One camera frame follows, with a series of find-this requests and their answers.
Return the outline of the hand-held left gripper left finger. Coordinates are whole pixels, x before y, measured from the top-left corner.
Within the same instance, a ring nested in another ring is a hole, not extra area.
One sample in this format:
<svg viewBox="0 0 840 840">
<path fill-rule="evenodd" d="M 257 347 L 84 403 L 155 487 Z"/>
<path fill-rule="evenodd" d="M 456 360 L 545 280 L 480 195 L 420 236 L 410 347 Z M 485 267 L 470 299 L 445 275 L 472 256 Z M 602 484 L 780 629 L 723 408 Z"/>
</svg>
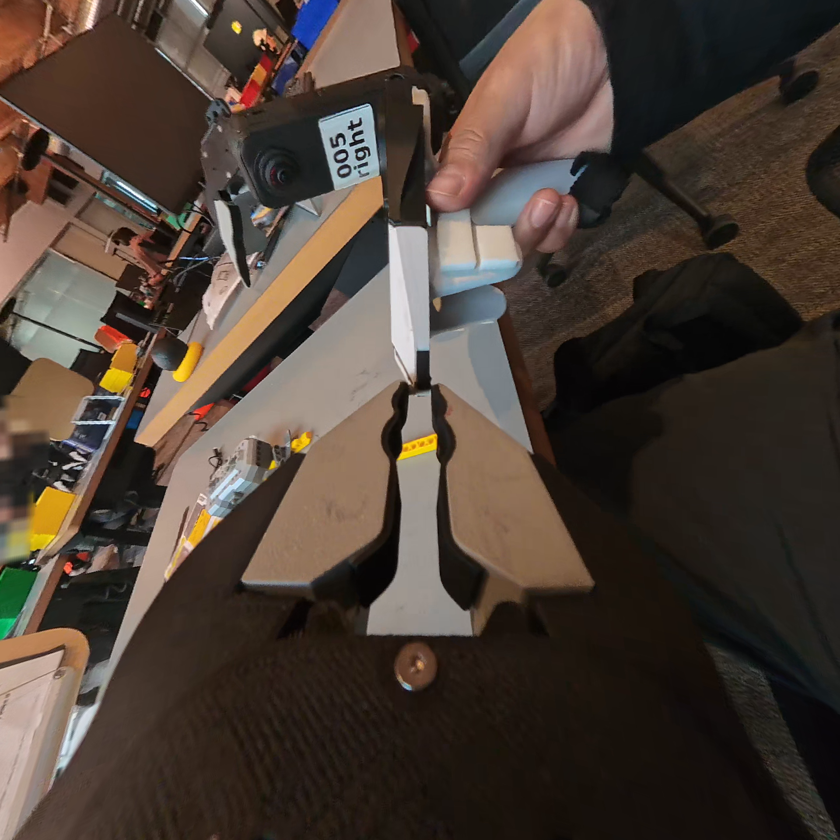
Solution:
<svg viewBox="0 0 840 840">
<path fill-rule="evenodd" d="M 372 604 L 383 593 L 396 573 L 396 457 L 410 393 L 394 381 L 310 446 L 242 576 L 245 588 L 338 604 Z"/>
</svg>

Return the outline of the wood rimmed grey table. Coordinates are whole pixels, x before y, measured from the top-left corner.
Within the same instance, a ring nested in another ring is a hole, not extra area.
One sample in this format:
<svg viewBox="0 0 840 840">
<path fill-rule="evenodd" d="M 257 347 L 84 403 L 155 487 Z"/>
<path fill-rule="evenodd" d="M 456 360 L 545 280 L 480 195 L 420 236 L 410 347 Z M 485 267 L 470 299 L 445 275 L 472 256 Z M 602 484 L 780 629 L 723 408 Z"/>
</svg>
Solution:
<svg viewBox="0 0 840 840">
<path fill-rule="evenodd" d="M 321 87 L 408 63 L 400 46 L 405 29 L 392 2 L 341 2 L 304 63 Z M 322 196 L 319 216 L 289 211 L 278 244 L 250 288 L 240 287 L 213 328 L 198 312 L 182 333 L 199 342 L 203 355 L 184 383 L 161 373 L 136 440 L 156 445 L 194 407 L 210 403 L 222 388 L 238 387 L 280 340 L 298 314 L 329 294 L 326 268 L 382 206 L 382 181 Z"/>
</svg>

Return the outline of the paper sheet with drawings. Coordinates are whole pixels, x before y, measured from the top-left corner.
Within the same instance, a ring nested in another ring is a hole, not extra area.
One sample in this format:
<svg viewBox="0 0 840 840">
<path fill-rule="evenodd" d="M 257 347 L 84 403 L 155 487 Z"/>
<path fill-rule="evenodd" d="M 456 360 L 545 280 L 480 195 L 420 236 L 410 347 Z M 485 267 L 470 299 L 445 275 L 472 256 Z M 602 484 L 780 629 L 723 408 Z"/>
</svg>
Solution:
<svg viewBox="0 0 840 840">
<path fill-rule="evenodd" d="M 213 268 L 202 298 L 203 313 L 210 330 L 215 329 L 217 321 L 228 308 L 228 303 L 243 285 L 236 264 L 229 255 L 223 255 Z"/>
</svg>

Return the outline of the person's right forearm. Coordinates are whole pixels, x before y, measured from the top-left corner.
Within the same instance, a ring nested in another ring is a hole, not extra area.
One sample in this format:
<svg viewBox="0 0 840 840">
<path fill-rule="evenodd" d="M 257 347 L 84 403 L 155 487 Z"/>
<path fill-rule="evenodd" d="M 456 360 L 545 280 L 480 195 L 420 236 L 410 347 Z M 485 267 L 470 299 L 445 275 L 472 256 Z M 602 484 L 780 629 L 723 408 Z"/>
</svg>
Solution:
<svg viewBox="0 0 840 840">
<path fill-rule="evenodd" d="M 611 151 L 627 157 L 770 77 L 838 25 L 838 1 L 586 2 L 613 90 Z"/>
</svg>

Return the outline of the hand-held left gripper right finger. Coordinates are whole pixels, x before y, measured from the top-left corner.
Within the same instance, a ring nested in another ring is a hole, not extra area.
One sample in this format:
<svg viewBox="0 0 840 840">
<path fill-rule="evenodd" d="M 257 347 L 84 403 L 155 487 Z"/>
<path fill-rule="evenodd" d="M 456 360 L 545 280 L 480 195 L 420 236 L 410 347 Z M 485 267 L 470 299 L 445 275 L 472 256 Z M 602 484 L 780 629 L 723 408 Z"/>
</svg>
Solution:
<svg viewBox="0 0 840 840">
<path fill-rule="evenodd" d="M 445 385 L 431 391 L 440 580 L 481 634 L 499 605 L 595 583 L 532 454 Z"/>
</svg>

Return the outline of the printed instruction sheet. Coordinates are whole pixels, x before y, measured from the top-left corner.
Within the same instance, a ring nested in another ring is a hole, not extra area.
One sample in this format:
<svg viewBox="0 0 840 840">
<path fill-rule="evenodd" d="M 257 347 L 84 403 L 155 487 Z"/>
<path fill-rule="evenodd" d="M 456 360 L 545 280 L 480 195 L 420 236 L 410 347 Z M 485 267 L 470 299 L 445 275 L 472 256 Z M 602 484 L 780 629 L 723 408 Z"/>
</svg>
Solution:
<svg viewBox="0 0 840 840">
<path fill-rule="evenodd" d="M 2 665 L 2 834 L 14 834 L 46 792 L 60 740 L 56 720 L 64 653 L 63 647 L 55 647 Z"/>
</svg>

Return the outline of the yellow storage bin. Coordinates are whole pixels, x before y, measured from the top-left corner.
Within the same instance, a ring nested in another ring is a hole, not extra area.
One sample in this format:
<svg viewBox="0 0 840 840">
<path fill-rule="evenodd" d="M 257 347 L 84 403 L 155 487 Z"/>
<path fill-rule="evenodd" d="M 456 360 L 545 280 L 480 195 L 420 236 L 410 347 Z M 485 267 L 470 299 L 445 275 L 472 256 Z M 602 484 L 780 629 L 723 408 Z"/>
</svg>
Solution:
<svg viewBox="0 0 840 840">
<path fill-rule="evenodd" d="M 98 387 L 111 394 L 120 394 L 133 381 L 138 359 L 138 345 L 130 341 L 122 343 L 114 351 Z"/>
<path fill-rule="evenodd" d="M 45 488 L 37 498 L 29 518 L 29 551 L 41 551 L 58 535 L 76 499 L 74 493 Z"/>
</svg>

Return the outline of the wooden document stand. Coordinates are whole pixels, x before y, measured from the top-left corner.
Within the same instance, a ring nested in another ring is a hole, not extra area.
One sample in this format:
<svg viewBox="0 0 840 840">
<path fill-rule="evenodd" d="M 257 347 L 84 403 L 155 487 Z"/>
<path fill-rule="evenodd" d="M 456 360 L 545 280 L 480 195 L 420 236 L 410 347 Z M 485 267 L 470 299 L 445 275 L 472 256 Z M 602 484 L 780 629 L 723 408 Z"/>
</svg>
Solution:
<svg viewBox="0 0 840 840">
<path fill-rule="evenodd" d="M 71 713 L 76 705 L 77 696 L 81 687 L 81 680 L 88 664 L 89 645 L 87 639 L 82 633 L 70 628 L 50 629 L 19 637 L 10 637 L 2 640 L 1 642 L 1 668 L 2 665 L 7 662 L 11 662 L 19 658 L 40 655 L 57 647 L 63 647 L 65 650 L 64 657 L 62 659 L 64 687 L 62 690 L 62 698 L 59 701 L 59 707 L 57 709 L 58 719 L 56 720 L 56 729 L 57 734 L 60 736 L 60 740 L 56 744 L 56 761 L 46 791 L 38 799 L 35 807 L 49 791 L 49 788 L 56 776 L 56 767 L 60 757 L 62 743 L 67 733 Z M 1 823 L 1 838 L 14 838 L 18 829 L 31 816 L 34 809 L 31 813 L 27 814 L 26 818 L 17 827 L 14 834 L 2 834 Z"/>
</svg>

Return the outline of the green storage bin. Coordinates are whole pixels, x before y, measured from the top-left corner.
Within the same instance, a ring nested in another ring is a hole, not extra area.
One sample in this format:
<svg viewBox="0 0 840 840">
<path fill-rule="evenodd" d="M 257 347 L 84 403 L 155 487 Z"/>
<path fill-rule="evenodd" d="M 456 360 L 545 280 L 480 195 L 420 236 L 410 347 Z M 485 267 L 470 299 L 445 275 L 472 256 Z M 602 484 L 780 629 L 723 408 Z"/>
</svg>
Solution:
<svg viewBox="0 0 840 840">
<path fill-rule="evenodd" d="M 12 631 L 37 576 L 36 570 L 11 566 L 1 569 L 1 639 L 5 639 Z"/>
</svg>

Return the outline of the person's right hand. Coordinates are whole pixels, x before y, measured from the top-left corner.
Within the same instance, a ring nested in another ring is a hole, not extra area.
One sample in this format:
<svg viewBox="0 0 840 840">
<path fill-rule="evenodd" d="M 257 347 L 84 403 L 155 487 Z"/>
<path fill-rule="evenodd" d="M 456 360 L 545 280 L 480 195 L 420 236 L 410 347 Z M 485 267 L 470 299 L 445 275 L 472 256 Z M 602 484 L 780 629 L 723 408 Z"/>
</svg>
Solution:
<svg viewBox="0 0 840 840">
<path fill-rule="evenodd" d="M 467 209 L 501 167 L 605 153 L 612 140 L 613 87 L 592 11 L 540 2 L 478 79 L 442 146 L 427 203 Z"/>
</svg>

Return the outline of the idle black grey gripper device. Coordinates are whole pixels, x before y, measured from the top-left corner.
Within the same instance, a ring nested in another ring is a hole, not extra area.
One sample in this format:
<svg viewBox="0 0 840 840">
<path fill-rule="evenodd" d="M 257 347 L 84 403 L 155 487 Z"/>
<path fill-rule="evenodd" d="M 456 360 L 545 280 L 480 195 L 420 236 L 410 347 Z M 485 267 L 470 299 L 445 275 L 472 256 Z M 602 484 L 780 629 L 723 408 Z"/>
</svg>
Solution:
<svg viewBox="0 0 840 840">
<path fill-rule="evenodd" d="M 279 209 L 330 193 L 333 181 L 319 121 L 321 91 L 273 98 L 233 112 L 212 101 L 202 141 L 205 197 L 224 250 L 250 287 L 248 257 L 266 246 L 249 244 L 257 206 Z"/>
</svg>

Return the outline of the person's dark clothing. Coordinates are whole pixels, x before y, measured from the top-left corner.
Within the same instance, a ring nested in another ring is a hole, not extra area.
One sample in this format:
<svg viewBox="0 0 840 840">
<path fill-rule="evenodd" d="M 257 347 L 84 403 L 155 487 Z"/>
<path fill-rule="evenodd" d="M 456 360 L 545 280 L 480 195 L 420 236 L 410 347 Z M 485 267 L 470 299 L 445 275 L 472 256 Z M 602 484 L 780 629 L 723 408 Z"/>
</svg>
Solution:
<svg viewBox="0 0 840 840">
<path fill-rule="evenodd" d="M 549 425 L 560 472 L 629 524 L 711 642 L 773 681 L 835 827 L 838 321 Z"/>
</svg>

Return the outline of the yellow grey sticker sheet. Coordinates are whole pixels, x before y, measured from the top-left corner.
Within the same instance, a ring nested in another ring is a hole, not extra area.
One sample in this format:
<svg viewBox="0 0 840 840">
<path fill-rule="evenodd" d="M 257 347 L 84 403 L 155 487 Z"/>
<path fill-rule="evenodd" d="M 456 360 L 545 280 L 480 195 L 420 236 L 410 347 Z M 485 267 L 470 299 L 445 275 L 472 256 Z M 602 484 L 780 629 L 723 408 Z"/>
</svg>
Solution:
<svg viewBox="0 0 840 840">
<path fill-rule="evenodd" d="M 204 507 L 197 506 L 191 510 L 190 516 L 185 520 L 176 541 L 170 562 L 164 571 L 164 581 L 171 579 L 173 573 L 186 557 L 221 521 L 222 518 L 211 515 Z"/>
</svg>

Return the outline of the large dark display panel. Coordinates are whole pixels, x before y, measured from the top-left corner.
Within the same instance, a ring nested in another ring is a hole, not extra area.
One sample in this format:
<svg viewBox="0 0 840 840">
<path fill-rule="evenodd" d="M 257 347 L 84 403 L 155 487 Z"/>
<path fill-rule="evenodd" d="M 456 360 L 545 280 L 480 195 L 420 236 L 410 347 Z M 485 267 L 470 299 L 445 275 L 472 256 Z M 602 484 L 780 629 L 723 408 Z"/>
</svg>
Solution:
<svg viewBox="0 0 840 840">
<path fill-rule="evenodd" d="M 198 193 L 210 98 L 115 14 L 5 80 L 1 96 L 172 214 Z"/>
</svg>

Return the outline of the blue storage bin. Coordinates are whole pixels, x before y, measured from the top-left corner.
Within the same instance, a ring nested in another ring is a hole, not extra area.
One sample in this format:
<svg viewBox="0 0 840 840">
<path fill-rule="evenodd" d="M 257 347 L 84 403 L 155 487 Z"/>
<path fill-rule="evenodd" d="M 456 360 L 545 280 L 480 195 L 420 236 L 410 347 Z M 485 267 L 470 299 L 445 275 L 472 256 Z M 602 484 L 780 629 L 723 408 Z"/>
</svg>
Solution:
<svg viewBox="0 0 840 840">
<path fill-rule="evenodd" d="M 339 1 L 300 1 L 291 36 L 305 50 L 310 50 L 335 13 Z"/>
</svg>

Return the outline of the grey brick battery box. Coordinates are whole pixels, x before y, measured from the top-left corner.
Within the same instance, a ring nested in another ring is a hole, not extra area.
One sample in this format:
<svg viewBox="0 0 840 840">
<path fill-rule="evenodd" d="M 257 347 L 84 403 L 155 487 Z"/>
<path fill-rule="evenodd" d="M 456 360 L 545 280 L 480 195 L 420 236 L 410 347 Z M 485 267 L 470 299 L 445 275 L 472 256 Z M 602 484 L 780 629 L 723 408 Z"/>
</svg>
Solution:
<svg viewBox="0 0 840 840">
<path fill-rule="evenodd" d="M 207 514 L 214 518 L 225 518 L 291 455 L 292 440 L 289 434 L 279 445 L 270 444 L 256 436 L 244 438 L 215 469 L 209 480 L 204 505 Z"/>
</svg>

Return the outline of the black backpack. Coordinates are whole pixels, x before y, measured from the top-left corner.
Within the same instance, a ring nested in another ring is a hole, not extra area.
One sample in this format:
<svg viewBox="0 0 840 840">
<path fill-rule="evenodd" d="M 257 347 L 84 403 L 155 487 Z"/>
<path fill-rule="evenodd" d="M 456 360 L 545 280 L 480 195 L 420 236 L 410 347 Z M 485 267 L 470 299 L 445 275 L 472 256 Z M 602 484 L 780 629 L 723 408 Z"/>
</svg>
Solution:
<svg viewBox="0 0 840 840">
<path fill-rule="evenodd" d="M 634 279 L 629 308 L 556 350 L 555 395 L 543 419 L 561 427 L 619 398 L 778 347 L 804 324 L 766 279 L 729 253 L 651 269 Z"/>
</svg>

